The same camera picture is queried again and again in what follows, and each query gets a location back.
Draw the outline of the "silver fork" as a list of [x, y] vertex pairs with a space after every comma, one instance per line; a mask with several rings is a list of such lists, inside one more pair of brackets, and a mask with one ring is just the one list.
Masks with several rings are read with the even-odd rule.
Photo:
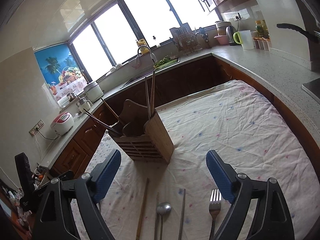
[[209, 240], [212, 240], [214, 238], [215, 221], [218, 214], [220, 213], [221, 203], [222, 203], [222, 195], [219, 189], [213, 189], [210, 195], [210, 201], [209, 201], [209, 213], [212, 217], [212, 226], [210, 230]]

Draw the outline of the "worn wooden chopstick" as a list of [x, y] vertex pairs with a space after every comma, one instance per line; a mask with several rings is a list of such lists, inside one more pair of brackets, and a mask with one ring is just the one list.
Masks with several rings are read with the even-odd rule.
[[144, 218], [144, 213], [145, 213], [145, 208], [146, 208], [147, 195], [148, 195], [148, 186], [149, 186], [149, 178], [146, 179], [146, 184], [145, 184], [145, 189], [144, 189], [144, 194], [143, 194], [143, 201], [142, 201], [142, 205], [140, 208], [140, 215], [139, 215], [135, 240], [140, 240], [143, 218]]

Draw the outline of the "silver spoon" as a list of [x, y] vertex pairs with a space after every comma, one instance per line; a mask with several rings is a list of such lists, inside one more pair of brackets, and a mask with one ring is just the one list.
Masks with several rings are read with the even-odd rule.
[[168, 215], [172, 209], [172, 205], [169, 202], [162, 202], [159, 203], [156, 207], [156, 212], [161, 217], [161, 228], [160, 228], [160, 236], [159, 239], [163, 239], [163, 222], [164, 222], [164, 216]]

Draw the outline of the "dark metal chopstick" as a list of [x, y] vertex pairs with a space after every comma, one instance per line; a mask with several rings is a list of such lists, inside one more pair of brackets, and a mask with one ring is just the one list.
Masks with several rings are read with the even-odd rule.
[[159, 204], [159, 192], [157, 192], [157, 197], [156, 197], [156, 214], [155, 214], [155, 226], [154, 226], [154, 234], [153, 234], [153, 239], [157, 239], [157, 230], [158, 230], [158, 213], [157, 213], [157, 206]]

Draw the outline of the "long wooden chopstick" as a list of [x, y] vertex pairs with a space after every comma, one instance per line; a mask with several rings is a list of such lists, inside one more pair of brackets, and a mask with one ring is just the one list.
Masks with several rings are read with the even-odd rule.
[[155, 101], [155, 71], [152, 73], [152, 83], [151, 83], [151, 96], [150, 96], [150, 110], [151, 110], [151, 117], [154, 113], [154, 101]]

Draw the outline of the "kitchen faucet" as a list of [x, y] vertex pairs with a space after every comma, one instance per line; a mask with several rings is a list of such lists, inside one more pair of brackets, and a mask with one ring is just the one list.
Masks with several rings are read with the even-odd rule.
[[151, 57], [152, 62], [153, 63], [157, 63], [157, 57], [152, 52], [150, 47], [147, 46], [147, 45], [141, 45], [141, 46], [138, 47], [138, 51], [137, 51], [137, 57], [136, 57], [136, 63], [137, 64], [140, 64], [140, 56], [145, 55], [145, 54], [149, 54], [150, 57]]

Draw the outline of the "white red rice cooker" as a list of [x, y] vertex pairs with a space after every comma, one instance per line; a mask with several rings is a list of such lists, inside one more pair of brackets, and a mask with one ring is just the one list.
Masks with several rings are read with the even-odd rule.
[[51, 129], [56, 135], [66, 134], [74, 125], [73, 116], [69, 112], [61, 113], [51, 123]]

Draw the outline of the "small white electric pot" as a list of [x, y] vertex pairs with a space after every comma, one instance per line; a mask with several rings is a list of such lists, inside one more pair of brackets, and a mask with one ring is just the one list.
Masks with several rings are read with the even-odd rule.
[[93, 104], [91, 103], [90, 100], [83, 97], [77, 101], [76, 106], [78, 107], [81, 113], [85, 113], [85, 111], [89, 111], [91, 109]]

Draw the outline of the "white steamer pot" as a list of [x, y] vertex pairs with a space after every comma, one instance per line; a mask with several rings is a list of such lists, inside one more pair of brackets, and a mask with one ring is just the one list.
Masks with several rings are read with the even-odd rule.
[[103, 90], [96, 81], [92, 81], [85, 86], [84, 93], [92, 103], [98, 101], [104, 95]]

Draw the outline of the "tropical fruit poster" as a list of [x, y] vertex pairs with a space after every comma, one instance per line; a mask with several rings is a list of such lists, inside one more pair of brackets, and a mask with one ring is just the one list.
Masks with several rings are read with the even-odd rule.
[[54, 99], [59, 102], [69, 93], [79, 95], [87, 81], [67, 44], [58, 44], [35, 52], [40, 71]]

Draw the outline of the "green vegetable basket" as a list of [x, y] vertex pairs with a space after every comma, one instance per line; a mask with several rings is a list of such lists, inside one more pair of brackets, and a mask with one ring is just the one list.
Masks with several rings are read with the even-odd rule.
[[170, 66], [171, 64], [174, 64], [177, 61], [178, 61], [178, 57], [176, 56], [166, 56], [154, 64], [154, 69], [161, 69], [163, 67]]

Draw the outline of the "condiment bottle rack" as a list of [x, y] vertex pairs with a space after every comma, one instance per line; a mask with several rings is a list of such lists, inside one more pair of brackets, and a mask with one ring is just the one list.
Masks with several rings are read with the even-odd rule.
[[271, 40], [265, 20], [255, 21], [256, 32], [253, 33], [255, 47], [260, 50], [270, 51]]

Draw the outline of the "pink basin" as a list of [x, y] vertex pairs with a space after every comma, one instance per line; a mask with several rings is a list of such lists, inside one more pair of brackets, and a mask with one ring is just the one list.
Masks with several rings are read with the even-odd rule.
[[214, 38], [217, 40], [217, 42], [220, 45], [228, 45], [229, 44], [229, 39], [227, 35], [216, 35]]

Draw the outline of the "black pan on stove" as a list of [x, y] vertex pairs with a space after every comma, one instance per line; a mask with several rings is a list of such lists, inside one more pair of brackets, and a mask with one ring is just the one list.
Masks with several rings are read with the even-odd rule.
[[301, 27], [294, 25], [294, 24], [289, 24], [289, 23], [277, 23], [276, 24], [277, 28], [279, 29], [290, 29], [290, 30], [294, 30], [300, 34], [302, 34], [303, 36], [305, 36], [308, 40], [319, 44], [319, 37], [315, 34], [312, 34], [306, 30], [303, 30]]

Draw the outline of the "steel electric kettle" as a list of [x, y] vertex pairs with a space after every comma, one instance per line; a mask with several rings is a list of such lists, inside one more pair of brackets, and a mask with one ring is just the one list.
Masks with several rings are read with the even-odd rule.
[[226, 35], [228, 38], [228, 44], [230, 46], [237, 46], [238, 45], [233, 38], [234, 33], [236, 33], [236, 29], [232, 25], [229, 25], [226, 27]]

